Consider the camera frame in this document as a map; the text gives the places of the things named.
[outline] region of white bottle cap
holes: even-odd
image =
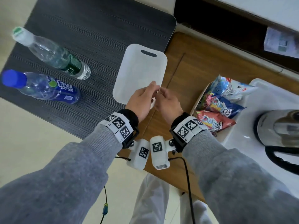
[[[34,43],[34,34],[20,26],[13,29],[12,37],[24,46],[30,46]]]

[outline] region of plastic water bottle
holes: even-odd
[[[44,37],[35,36],[23,27],[13,29],[12,37],[16,42],[27,46],[38,59],[50,66],[58,68],[77,79],[84,80],[90,76],[91,71],[87,64],[55,42]]]
[[[74,104],[81,97],[80,90],[76,86],[44,74],[6,70],[1,76],[5,86],[16,88],[22,94],[37,99]]]

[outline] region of wooden table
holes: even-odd
[[[296,81],[182,33],[174,34],[165,54],[168,64],[162,86],[175,91],[183,110],[188,113],[202,90],[219,74],[243,83],[250,83],[251,80],[260,78],[299,94],[299,84]],[[170,126],[155,109],[152,109],[147,118],[139,124],[139,129],[138,137],[148,141],[157,135],[162,135],[165,140],[172,138],[169,133]],[[118,155],[128,157],[129,153],[128,149],[124,149]],[[188,192],[182,160],[172,160],[168,169],[157,170],[153,167],[149,156],[145,170],[176,188]],[[188,170],[192,194],[204,201],[204,196],[198,187],[198,178],[190,167]]]

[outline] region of left hand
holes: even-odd
[[[137,115],[139,122],[141,122],[150,112],[152,98],[159,89],[160,86],[155,81],[152,81],[148,87],[136,90],[129,99],[125,109],[133,111]]]

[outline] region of white pants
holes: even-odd
[[[136,199],[130,224],[163,224],[169,199],[169,184],[147,174]],[[192,200],[196,224],[212,224],[207,215],[206,204]],[[181,224],[192,224],[189,196],[180,197]]]

